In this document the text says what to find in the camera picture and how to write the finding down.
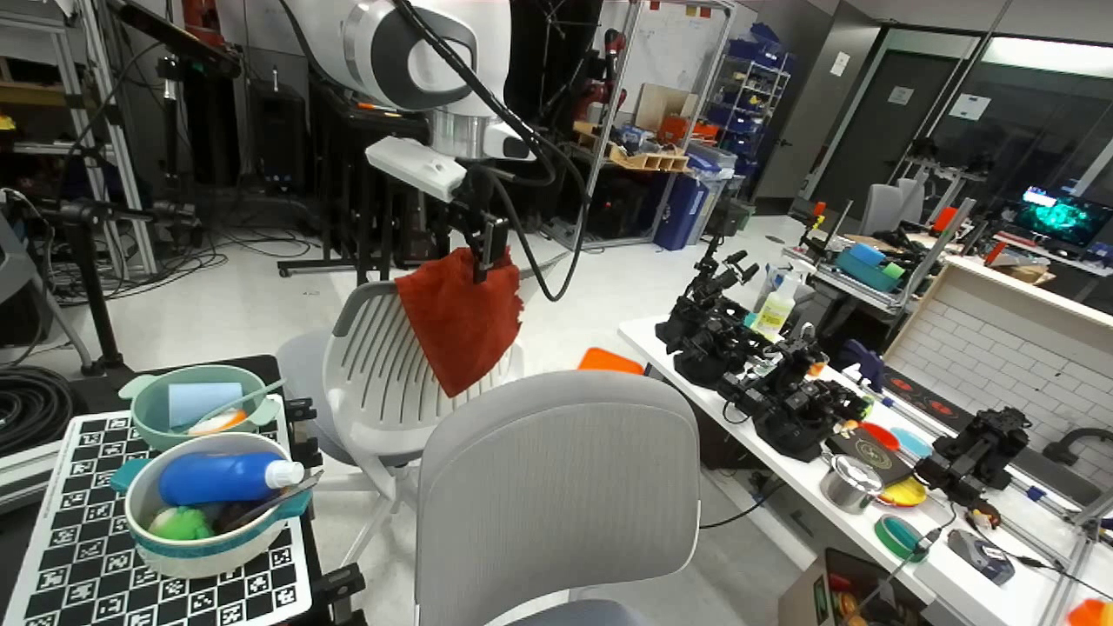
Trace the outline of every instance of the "fabric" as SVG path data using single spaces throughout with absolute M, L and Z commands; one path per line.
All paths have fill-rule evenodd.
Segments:
M 396 279 L 396 294 L 445 396 L 471 388 L 519 336 L 519 269 L 505 259 L 472 282 L 472 249 Z

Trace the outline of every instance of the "light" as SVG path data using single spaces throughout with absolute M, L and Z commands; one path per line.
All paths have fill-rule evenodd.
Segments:
M 1025 192 L 1023 192 L 1023 201 L 1025 201 L 1025 204 L 1055 204 L 1055 195 L 1046 195 L 1045 187 L 1025 187 Z
M 983 64 L 1107 80 L 1113 74 L 1113 50 L 1076 46 L 1076 42 L 1036 42 L 1036 37 L 996 37 L 983 50 Z

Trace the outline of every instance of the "computer monitor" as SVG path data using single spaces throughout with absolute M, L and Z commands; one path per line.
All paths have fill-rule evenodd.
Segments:
M 1046 247 L 1084 249 L 1097 245 L 1110 217 L 1113 212 L 1101 204 L 1025 187 L 1020 197 L 1016 230 L 1045 241 Z

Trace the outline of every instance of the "chair backrest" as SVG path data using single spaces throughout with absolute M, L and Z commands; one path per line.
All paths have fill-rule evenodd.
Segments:
M 0 212 L 0 303 L 36 282 L 39 269 Z
M 545 371 L 490 388 L 420 454 L 420 626 L 686 566 L 696 475 L 696 413 L 657 380 Z
M 516 374 L 521 374 L 519 347 L 478 387 L 445 396 L 390 282 L 347 294 L 322 352 L 322 396 L 352 460 L 419 454 L 439 416 Z

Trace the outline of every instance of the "green bowl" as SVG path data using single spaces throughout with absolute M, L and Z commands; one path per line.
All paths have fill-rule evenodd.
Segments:
M 176 381 L 241 381 L 243 396 L 265 388 L 265 380 L 238 364 L 189 364 L 163 374 L 130 380 L 118 396 L 133 405 L 133 429 L 155 451 L 189 442 L 183 429 L 170 429 L 170 387 Z
M 208 454 L 208 451 L 278 451 L 281 460 L 290 460 L 290 451 L 265 437 L 265 436 L 246 436 L 246 432 L 224 432 L 211 437 L 190 437 L 151 461 L 137 461 L 130 471 L 118 471 L 114 475 L 114 492 L 124 495 L 124 521 L 130 531 L 137 539 L 137 553 L 143 556 L 143 563 L 155 574 L 168 578 L 217 578 L 226 570 L 243 566 L 246 561 L 253 561 L 259 553 L 265 553 L 281 530 L 281 521 L 299 518 L 310 500 L 312 492 L 301 492 L 275 507 L 268 507 L 265 514 L 259 514 L 253 521 L 246 521 L 238 531 L 224 531 L 224 534 L 208 534 L 208 539 L 161 539 L 153 534 L 145 526 L 168 507 L 161 496 L 161 473 L 181 460 L 181 454 Z

